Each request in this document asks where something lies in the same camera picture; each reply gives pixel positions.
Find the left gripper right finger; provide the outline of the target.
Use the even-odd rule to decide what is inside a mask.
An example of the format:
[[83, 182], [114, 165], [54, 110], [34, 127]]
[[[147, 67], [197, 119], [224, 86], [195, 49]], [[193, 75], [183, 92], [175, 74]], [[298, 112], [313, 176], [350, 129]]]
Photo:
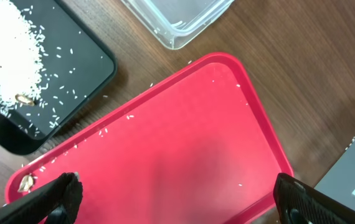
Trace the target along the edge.
[[296, 178], [279, 173], [273, 198], [282, 224], [352, 224], [355, 211]]

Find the food leftovers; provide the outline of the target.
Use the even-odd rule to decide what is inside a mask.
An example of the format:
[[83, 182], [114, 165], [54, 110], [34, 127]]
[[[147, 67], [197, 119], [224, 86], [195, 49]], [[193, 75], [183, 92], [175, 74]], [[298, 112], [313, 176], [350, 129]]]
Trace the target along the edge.
[[41, 98], [44, 71], [44, 26], [26, 17], [31, 8], [18, 9], [14, 1], [0, 1], [0, 113], [13, 107], [35, 106]]

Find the red plastic serving tray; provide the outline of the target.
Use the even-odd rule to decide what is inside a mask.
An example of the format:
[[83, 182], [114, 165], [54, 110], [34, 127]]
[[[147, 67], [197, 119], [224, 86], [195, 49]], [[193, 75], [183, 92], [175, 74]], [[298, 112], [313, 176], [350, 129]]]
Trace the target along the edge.
[[213, 53], [19, 169], [5, 200], [64, 172], [83, 184], [78, 223], [249, 223], [293, 169], [243, 65]]

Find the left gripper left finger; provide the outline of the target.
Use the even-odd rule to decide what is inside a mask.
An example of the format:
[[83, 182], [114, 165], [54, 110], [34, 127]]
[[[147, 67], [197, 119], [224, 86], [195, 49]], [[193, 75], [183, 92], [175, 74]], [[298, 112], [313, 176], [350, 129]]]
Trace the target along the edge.
[[0, 224], [75, 223], [83, 199], [78, 174], [63, 173], [55, 180], [0, 208]]

